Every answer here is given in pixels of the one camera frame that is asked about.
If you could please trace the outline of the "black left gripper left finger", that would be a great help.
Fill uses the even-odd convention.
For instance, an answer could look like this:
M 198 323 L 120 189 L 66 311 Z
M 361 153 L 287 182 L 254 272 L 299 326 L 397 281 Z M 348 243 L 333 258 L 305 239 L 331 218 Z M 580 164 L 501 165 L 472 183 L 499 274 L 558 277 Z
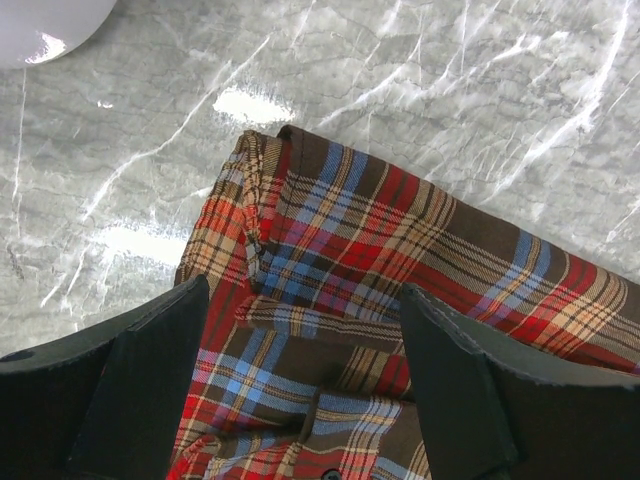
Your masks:
M 199 275 L 2 357 L 2 478 L 165 478 L 208 305 Z

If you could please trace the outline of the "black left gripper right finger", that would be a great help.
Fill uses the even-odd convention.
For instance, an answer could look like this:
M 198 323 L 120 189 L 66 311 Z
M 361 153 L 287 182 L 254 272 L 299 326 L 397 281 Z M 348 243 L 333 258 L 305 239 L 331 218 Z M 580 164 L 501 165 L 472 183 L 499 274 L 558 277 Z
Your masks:
M 573 363 L 414 284 L 400 325 L 436 479 L 635 479 L 639 380 Z

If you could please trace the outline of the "red brown plaid shirt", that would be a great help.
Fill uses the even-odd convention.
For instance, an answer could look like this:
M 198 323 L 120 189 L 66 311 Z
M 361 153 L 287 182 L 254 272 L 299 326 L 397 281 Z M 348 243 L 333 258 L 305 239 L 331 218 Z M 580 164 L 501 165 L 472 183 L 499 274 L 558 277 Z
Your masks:
M 383 160 L 245 132 L 178 282 L 210 305 L 172 479 L 428 479 L 402 343 L 415 284 L 554 356 L 637 375 L 639 287 Z

